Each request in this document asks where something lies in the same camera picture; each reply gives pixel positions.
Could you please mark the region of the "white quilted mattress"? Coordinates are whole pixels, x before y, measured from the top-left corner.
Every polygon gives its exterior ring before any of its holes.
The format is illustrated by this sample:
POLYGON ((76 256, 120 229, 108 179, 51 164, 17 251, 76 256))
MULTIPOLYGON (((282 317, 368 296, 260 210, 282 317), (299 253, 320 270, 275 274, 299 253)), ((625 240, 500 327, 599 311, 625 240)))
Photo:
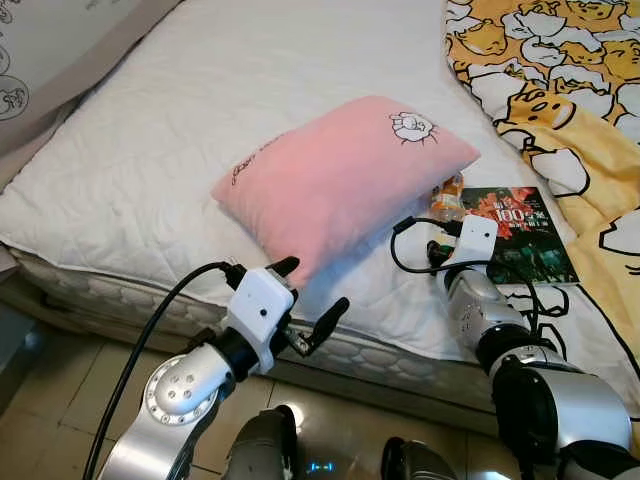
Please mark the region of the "white quilted mattress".
MULTIPOLYGON (((0 192, 3 294, 69 332, 133 343, 164 294, 211 261, 266 256, 212 187, 278 134, 349 100, 403 102, 471 143, 468 186, 535 174, 445 64, 445 0, 184 0, 0 192)), ((274 378, 393 410, 493 420, 489 380, 457 342, 436 280, 399 270, 383 229, 316 275, 306 326, 351 306, 307 358, 274 378)))

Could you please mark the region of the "robot leg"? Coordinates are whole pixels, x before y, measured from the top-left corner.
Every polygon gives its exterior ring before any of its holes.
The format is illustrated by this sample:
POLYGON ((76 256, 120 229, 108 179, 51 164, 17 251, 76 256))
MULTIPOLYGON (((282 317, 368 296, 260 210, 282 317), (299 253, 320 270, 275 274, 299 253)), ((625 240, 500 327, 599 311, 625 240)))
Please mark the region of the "robot leg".
POLYGON ((442 454, 422 442, 390 436, 381 452, 381 480, 460 480, 442 454))
POLYGON ((262 410, 239 430, 221 480, 296 480, 300 442, 287 404, 262 410))

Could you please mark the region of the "dark cover book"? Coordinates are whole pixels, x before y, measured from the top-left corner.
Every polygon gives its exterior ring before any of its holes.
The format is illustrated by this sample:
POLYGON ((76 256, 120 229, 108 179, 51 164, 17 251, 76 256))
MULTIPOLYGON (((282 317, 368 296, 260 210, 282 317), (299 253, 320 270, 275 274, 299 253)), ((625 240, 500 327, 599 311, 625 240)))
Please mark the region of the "dark cover book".
POLYGON ((512 266, 532 284, 579 282, 538 188, 466 187, 461 201, 468 214, 497 223, 494 261, 512 266))

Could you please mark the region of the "robot left leg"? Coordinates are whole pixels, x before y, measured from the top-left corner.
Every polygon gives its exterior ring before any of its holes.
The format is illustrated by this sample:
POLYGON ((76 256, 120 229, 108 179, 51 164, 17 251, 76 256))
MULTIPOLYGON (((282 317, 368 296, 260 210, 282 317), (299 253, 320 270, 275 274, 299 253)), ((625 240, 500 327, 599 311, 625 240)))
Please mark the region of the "robot left leg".
POLYGON ((300 442, 287 404, 262 410, 239 430, 221 480, 296 480, 300 442))

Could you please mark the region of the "yellow cartoon print blanket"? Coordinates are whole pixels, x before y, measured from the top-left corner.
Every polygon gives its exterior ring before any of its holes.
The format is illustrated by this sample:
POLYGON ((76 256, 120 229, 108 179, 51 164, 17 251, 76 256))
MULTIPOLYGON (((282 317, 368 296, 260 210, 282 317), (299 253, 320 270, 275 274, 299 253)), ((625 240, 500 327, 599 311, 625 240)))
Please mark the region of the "yellow cartoon print blanket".
POLYGON ((454 76, 543 179, 575 279, 539 289, 553 337, 623 399, 637 452, 639 0, 445 0, 454 76))

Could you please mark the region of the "pink plush pillow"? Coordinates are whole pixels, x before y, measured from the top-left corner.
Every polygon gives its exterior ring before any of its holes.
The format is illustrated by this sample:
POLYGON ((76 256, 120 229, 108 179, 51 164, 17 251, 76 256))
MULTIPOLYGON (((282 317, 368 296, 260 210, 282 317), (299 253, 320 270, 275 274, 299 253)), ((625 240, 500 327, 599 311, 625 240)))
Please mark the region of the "pink plush pillow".
POLYGON ((479 157, 420 111, 364 96, 257 148, 212 187, 212 198, 270 261, 300 260, 287 279, 303 289, 479 157))

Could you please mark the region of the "robot right leg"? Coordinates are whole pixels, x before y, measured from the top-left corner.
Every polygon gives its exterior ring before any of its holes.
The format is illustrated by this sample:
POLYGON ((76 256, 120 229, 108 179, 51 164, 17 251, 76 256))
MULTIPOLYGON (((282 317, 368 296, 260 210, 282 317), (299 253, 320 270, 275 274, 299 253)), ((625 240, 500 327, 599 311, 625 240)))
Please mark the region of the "robot right leg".
POLYGON ((422 442, 390 436, 381 452, 381 480, 460 480, 442 454, 422 442))

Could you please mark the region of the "grey printed headboard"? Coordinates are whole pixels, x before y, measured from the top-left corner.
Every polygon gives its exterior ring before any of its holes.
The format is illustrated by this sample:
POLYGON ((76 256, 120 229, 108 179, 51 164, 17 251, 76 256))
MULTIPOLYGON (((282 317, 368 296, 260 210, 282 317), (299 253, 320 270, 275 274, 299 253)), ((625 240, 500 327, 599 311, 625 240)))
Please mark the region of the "grey printed headboard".
POLYGON ((0 189, 180 0, 0 0, 0 189))

